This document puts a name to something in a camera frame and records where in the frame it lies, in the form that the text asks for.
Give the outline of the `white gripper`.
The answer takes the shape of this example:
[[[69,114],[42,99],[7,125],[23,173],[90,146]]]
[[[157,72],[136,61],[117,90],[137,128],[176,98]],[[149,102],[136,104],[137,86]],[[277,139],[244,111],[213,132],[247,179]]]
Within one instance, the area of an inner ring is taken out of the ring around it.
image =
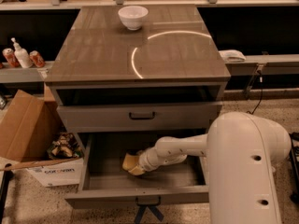
[[[182,163],[187,155],[178,149],[170,150],[168,148],[150,147],[136,152],[138,165],[129,170],[131,175],[143,175],[145,172],[151,172],[160,166]]]

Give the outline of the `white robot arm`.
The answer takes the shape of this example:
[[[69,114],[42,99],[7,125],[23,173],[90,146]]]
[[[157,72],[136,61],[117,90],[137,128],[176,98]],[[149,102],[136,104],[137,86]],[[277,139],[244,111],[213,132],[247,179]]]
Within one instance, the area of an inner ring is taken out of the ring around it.
[[[282,224],[273,165],[287,158],[291,145],[288,132],[273,120],[230,112],[206,134],[162,137],[154,147],[126,155],[122,168],[143,175],[205,156],[211,224]]]

